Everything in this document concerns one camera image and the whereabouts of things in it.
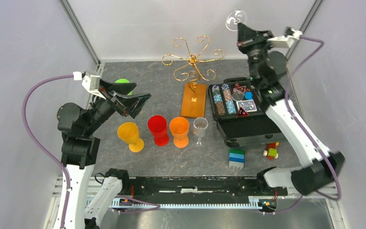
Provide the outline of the red wine glass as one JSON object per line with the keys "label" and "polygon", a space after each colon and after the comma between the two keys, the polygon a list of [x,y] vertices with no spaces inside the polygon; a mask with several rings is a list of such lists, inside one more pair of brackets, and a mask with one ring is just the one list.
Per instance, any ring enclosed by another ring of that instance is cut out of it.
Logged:
{"label": "red wine glass", "polygon": [[161,115],[154,115],[148,120],[148,128],[154,137],[154,143],[157,146],[163,147],[169,143],[167,134],[167,121]]}

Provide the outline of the clear wine glass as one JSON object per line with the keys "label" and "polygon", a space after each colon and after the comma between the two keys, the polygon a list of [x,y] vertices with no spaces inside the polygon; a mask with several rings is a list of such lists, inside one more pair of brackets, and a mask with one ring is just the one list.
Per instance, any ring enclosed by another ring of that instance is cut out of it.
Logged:
{"label": "clear wine glass", "polygon": [[198,117],[193,122],[193,133],[197,137],[197,146],[202,145],[202,138],[206,135],[208,128],[208,121],[204,117]]}
{"label": "clear wine glass", "polygon": [[241,9],[235,9],[231,11],[225,20],[225,27],[229,31],[237,31],[237,26],[239,23],[247,22],[247,13]]}

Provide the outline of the clear wine glass back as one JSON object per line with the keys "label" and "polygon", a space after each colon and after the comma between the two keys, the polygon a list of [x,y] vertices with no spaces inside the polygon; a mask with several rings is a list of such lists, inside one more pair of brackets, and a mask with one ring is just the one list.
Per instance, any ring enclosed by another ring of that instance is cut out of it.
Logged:
{"label": "clear wine glass back", "polygon": [[225,27],[229,31],[237,31],[237,26],[239,23],[247,22],[247,13],[241,9],[235,9],[231,11],[225,20]]}

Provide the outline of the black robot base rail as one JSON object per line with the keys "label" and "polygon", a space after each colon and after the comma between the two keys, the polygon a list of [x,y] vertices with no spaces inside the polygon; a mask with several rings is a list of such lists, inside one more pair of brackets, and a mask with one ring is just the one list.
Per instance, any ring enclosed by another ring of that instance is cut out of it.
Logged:
{"label": "black robot base rail", "polygon": [[157,204],[245,204],[249,197],[285,197],[288,191],[257,177],[130,177],[120,194]]}

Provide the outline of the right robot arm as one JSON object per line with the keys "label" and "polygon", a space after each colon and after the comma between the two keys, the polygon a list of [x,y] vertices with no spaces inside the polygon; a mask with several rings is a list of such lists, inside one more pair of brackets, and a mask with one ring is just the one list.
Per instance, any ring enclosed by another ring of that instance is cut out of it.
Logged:
{"label": "right robot arm", "polygon": [[248,58],[251,85],[255,88],[262,111],[284,134],[298,157],[300,168],[271,168],[260,173],[256,189],[263,195],[275,187],[293,187],[306,196],[329,184],[341,187],[338,175],[345,162],[341,152],[332,152],[307,126],[289,98],[288,89],[279,83],[279,71],[286,69],[286,59],[273,60],[273,48],[291,48],[305,39],[298,30],[287,27],[282,36],[270,30],[257,31],[237,24],[237,47]]}

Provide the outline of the clear wine glass front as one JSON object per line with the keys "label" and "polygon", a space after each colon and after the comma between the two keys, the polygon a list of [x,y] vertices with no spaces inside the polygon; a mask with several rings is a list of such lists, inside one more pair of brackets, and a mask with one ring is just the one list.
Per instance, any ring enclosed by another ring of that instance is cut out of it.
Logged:
{"label": "clear wine glass front", "polygon": [[206,135],[208,128],[208,121],[204,117],[198,117],[193,122],[193,133],[197,137],[197,146],[202,145],[202,138]]}

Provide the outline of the orange wine glass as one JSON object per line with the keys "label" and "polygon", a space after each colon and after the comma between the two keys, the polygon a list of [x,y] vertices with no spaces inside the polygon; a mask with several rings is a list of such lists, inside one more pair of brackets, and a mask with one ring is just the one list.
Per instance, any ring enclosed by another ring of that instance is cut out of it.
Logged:
{"label": "orange wine glass", "polygon": [[189,143],[188,132],[190,124],[184,117],[175,117],[169,124],[173,136],[173,143],[178,148],[184,148]]}

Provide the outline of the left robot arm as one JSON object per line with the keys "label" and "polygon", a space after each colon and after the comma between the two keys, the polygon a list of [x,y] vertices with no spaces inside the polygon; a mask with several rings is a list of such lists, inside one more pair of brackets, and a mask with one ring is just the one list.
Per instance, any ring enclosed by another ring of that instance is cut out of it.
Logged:
{"label": "left robot arm", "polygon": [[99,192],[86,204],[100,145],[100,139],[93,134],[114,113],[135,118],[151,97],[150,93],[131,94],[135,83],[110,83],[98,76],[86,76],[81,83],[96,101],[89,109],[66,103],[57,112],[58,130],[63,139],[61,164],[65,171],[56,229],[98,229],[111,201],[130,190],[128,172],[111,168]]}

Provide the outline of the yellow wine glass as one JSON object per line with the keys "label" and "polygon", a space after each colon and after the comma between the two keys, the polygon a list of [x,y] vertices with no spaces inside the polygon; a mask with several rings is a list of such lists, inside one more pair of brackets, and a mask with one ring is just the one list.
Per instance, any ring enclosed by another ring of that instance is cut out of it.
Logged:
{"label": "yellow wine glass", "polygon": [[133,122],[126,122],[119,126],[118,137],[128,144],[129,150],[138,153],[144,148],[144,141],[140,138],[138,126]]}

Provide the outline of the green wine glass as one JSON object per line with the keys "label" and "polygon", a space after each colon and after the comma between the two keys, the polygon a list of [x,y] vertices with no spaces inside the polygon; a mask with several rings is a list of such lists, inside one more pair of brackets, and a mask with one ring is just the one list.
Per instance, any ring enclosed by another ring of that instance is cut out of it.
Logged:
{"label": "green wine glass", "polygon": [[[130,83],[130,81],[127,79],[121,78],[121,79],[116,80],[115,83]],[[128,93],[128,95],[133,95],[133,91],[130,91]]]}

